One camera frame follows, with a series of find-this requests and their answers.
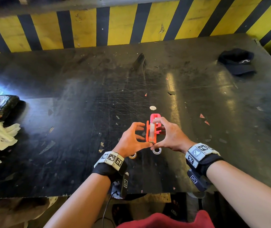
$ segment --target black cap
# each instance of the black cap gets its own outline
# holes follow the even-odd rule
[[[249,72],[256,72],[251,65],[251,60],[254,59],[254,53],[244,49],[232,49],[223,51],[218,61],[225,65],[228,71],[233,75],[241,75]]]

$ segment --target scratched tabletop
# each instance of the scratched tabletop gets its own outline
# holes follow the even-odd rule
[[[255,75],[217,63],[232,48],[255,54]],[[0,198],[71,195],[152,113],[271,187],[271,56],[245,34],[0,54],[0,90],[22,100],[5,121],[22,129],[0,151]],[[197,191],[181,153],[126,161],[129,194]]]

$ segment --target white wheel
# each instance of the white wheel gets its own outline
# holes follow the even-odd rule
[[[159,155],[162,152],[162,148],[156,148],[153,150],[153,153]]]
[[[135,159],[135,157],[136,157],[136,153],[132,156],[129,156],[129,158],[131,158],[131,159]]]

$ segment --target black cable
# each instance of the black cable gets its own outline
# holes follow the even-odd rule
[[[111,221],[111,223],[112,223],[112,225],[113,225],[113,228],[115,228],[115,224],[113,223],[113,221],[112,221],[110,218],[104,217],[104,219]]]
[[[106,208],[105,208],[105,211],[104,211],[104,214],[103,214],[103,218],[102,218],[102,228],[104,228],[104,217],[105,217],[105,213],[106,213],[108,204],[109,204],[109,202],[110,202],[110,199],[111,199],[112,196],[113,196],[115,193],[117,193],[117,192],[118,192],[118,191],[115,191],[115,192],[113,192],[113,193],[111,194],[111,196],[110,196],[110,198],[109,198],[109,200],[108,200],[108,202],[107,202],[107,204],[106,204]]]

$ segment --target red shirt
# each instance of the red shirt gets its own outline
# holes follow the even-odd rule
[[[117,228],[215,228],[208,213],[200,210],[194,222],[179,222],[160,213],[155,213],[148,218],[124,222]]]

